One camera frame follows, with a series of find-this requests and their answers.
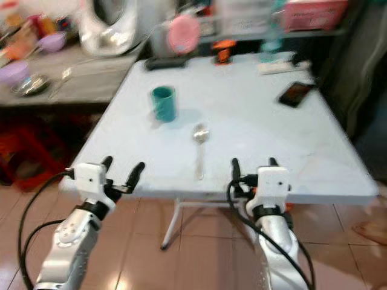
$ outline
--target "metal bowl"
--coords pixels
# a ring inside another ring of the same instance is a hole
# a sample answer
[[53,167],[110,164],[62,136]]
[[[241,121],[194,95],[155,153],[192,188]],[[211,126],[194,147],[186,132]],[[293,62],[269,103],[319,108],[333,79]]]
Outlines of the metal bowl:
[[42,74],[34,74],[14,85],[11,91],[21,97],[28,97],[43,92],[50,85],[50,79]]

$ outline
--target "black cable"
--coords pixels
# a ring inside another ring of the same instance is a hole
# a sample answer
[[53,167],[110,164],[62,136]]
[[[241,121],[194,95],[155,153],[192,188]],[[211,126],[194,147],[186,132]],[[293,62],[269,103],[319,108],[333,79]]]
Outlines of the black cable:
[[47,227],[47,226],[49,226],[49,225],[60,224],[60,223],[63,222],[63,221],[64,221],[64,219],[58,219],[58,220],[56,220],[56,221],[45,222],[44,224],[41,224],[40,226],[36,227],[36,228],[32,231],[32,233],[30,233],[30,235],[28,236],[27,241],[25,242],[25,245],[24,245],[23,252],[22,252],[22,261],[21,261],[20,267],[23,266],[24,269],[26,269],[25,275],[27,276],[27,278],[29,279],[29,281],[31,281],[31,278],[30,278],[30,276],[28,275],[28,271],[27,271],[27,251],[28,251],[28,246],[30,245],[30,242],[32,241],[33,236],[34,236],[38,231],[40,231],[42,228]]
[[31,282],[31,279],[28,276],[27,273],[27,267],[25,266],[25,263],[23,263],[23,253],[22,253],[22,233],[23,233],[23,228],[24,228],[24,222],[25,218],[27,217],[28,210],[30,209],[31,205],[35,201],[35,199],[44,191],[51,183],[53,183],[55,180],[59,179],[60,177],[67,176],[69,175],[69,172],[60,172],[58,174],[55,174],[52,176],[46,183],[42,186],[41,189],[35,193],[35,195],[30,199],[28,202],[27,206],[24,209],[22,219],[20,221],[20,226],[19,226],[19,235],[18,235],[18,260],[19,260],[19,266],[20,266],[20,271],[22,273],[23,281],[25,286],[27,287],[28,290],[33,289],[33,284]]
[[[236,216],[246,225],[248,225],[250,228],[252,228],[257,234],[261,235],[262,237],[264,237],[268,242],[270,242],[288,261],[289,263],[295,268],[295,270],[300,274],[300,276],[302,277],[302,279],[304,280],[305,284],[307,285],[308,289],[309,290],[315,290],[315,284],[314,284],[314,281],[315,281],[315,278],[314,278],[314,269],[313,269],[313,264],[311,262],[311,259],[310,259],[310,256],[309,254],[306,254],[306,258],[308,260],[308,264],[309,264],[309,267],[310,267],[310,273],[311,273],[311,276],[312,276],[312,284],[308,281],[308,278],[307,276],[304,274],[304,272],[302,271],[302,269],[300,268],[300,266],[286,253],[286,251],[284,249],[282,249],[273,239],[271,239],[271,237],[269,237],[268,235],[266,235],[263,231],[261,231],[252,221],[250,221],[249,219],[246,219],[244,216],[241,215],[241,213],[235,208],[234,206],[234,203],[232,202],[231,200],[231,194],[230,194],[230,191],[231,191],[231,186],[234,186],[235,184],[238,184],[239,181],[231,181],[229,183],[229,185],[227,186],[227,191],[226,191],[226,194],[227,194],[227,202],[229,203],[230,205],[230,208],[235,212]],[[301,246],[301,250],[304,252],[304,253],[307,253],[307,250],[305,249],[305,247],[302,245]]]

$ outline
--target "pink box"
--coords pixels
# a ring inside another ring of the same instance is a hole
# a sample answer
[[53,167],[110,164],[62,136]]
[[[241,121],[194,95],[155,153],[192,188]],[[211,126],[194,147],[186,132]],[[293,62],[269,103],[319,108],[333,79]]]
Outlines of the pink box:
[[331,30],[341,21],[348,0],[289,0],[285,4],[285,31]]

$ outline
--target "tile floor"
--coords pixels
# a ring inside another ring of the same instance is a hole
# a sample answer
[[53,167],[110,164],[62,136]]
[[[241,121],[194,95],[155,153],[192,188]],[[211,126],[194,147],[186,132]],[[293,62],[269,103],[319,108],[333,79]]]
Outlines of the tile floor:
[[[16,237],[30,196],[0,187],[0,290],[25,289],[16,260]],[[58,193],[56,185],[50,187],[36,201],[25,232],[44,221],[66,217],[77,203],[77,197]],[[367,208],[294,207],[295,232],[314,260],[318,290],[387,289],[387,246],[351,231],[358,221],[385,219],[386,211],[387,201],[382,198]],[[172,201],[120,201],[103,224],[82,289],[263,289],[260,259],[228,211],[184,209],[173,244],[162,252],[161,241],[172,213]],[[28,252],[27,265],[34,279],[50,248],[53,230],[54,226],[41,230]]]

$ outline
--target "purple bowl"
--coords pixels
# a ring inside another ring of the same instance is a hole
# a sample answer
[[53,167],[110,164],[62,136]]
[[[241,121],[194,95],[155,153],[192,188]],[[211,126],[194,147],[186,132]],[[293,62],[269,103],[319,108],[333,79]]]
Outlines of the purple bowl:
[[28,63],[20,60],[0,68],[0,83],[13,86],[29,75]]
[[48,53],[61,50],[66,44],[66,32],[57,32],[39,40],[39,46]]

